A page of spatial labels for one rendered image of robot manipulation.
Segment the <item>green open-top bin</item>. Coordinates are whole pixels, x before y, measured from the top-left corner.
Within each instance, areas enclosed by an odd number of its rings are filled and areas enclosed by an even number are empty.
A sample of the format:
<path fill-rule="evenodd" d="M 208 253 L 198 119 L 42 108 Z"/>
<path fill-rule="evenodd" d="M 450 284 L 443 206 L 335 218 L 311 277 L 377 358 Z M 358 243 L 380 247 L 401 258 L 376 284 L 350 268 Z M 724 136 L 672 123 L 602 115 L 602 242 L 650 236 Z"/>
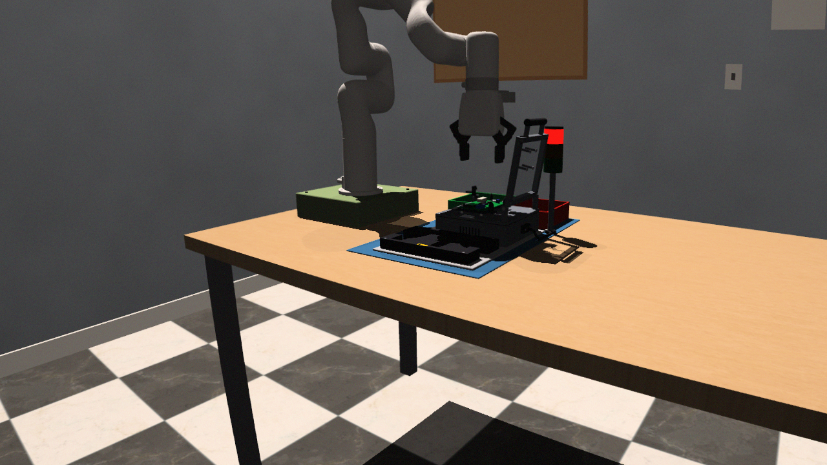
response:
<path fill-rule="evenodd" d="M 487 200 L 490 200 L 490 194 L 491 193 L 476 192 L 476 194 L 479 195 L 479 198 L 480 197 L 487 197 Z M 506 195 L 504 195 L 504 194 L 492 194 L 492 196 L 493 196 L 493 200 L 496 200 L 496 198 L 500 198 L 500 202 L 503 202 L 504 197 L 506 197 Z M 451 198 L 451 200 L 447 200 L 447 209 L 455 208 L 455 207 L 457 207 L 461 204 L 466 204 L 466 203 L 470 203 L 470 202 L 472 202 L 472 194 L 467 194 L 465 196 L 460 196 L 460 197 L 457 197 L 457 198 Z"/>

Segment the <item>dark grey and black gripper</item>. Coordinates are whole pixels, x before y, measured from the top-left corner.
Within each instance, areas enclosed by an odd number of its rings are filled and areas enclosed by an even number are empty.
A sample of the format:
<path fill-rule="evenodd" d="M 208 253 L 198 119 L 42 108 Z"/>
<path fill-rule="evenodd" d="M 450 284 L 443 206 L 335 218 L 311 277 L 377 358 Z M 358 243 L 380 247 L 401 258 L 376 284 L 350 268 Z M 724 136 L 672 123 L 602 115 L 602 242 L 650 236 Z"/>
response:
<path fill-rule="evenodd" d="M 507 129 L 505 135 L 504 128 Z M 497 143 L 494 163 L 503 163 L 505 145 L 513 138 L 516 127 L 504 118 L 504 104 L 498 90 L 466 90 L 461 97 L 459 119 L 450 129 L 459 144 L 460 161 L 469 160 L 467 141 L 471 136 L 493 136 Z"/>

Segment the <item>red bin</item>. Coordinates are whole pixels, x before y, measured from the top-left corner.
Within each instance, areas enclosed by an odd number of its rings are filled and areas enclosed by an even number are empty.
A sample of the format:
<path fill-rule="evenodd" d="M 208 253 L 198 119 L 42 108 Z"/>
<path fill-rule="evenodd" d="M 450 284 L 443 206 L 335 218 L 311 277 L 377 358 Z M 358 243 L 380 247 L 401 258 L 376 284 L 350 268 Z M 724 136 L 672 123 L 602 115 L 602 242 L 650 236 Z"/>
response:
<path fill-rule="evenodd" d="M 562 202 L 555 200 L 555 210 L 554 210 L 554 226 L 556 224 L 562 223 L 564 220 L 568 220 L 569 218 L 569 203 L 570 202 Z M 525 202 L 521 202 L 519 204 L 514 204 L 514 206 L 520 206 L 523 208 L 532 208 L 532 198 Z M 545 198 L 540 198 L 538 201 L 538 208 L 539 208 L 539 227 L 538 229 L 548 229 L 549 228 L 549 200 Z"/>

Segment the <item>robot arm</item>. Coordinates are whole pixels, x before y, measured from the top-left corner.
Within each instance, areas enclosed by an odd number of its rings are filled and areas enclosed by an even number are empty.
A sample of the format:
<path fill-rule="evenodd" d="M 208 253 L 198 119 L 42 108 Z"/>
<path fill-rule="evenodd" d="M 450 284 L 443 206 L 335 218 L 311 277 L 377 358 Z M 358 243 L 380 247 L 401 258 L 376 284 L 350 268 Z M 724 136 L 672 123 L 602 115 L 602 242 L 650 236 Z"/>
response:
<path fill-rule="evenodd" d="M 430 18 L 432 0 L 331 0 L 339 46 L 339 63 L 350 76 L 367 80 L 343 83 L 337 94 L 342 118 L 343 176 L 339 194 L 370 196 L 377 186 L 376 128 L 370 114 L 384 114 L 395 103 L 395 83 L 389 51 L 368 41 L 359 11 L 394 9 L 406 23 L 411 42 L 429 61 L 466 66 L 466 90 L 499 90 L 499 38 L 493 32 L 467 36 L 444 32 Z M 499 90 L 504 103 L 515 103 L 515 92 Z M 355 192 L 355 193 L 354 193 Z"/>

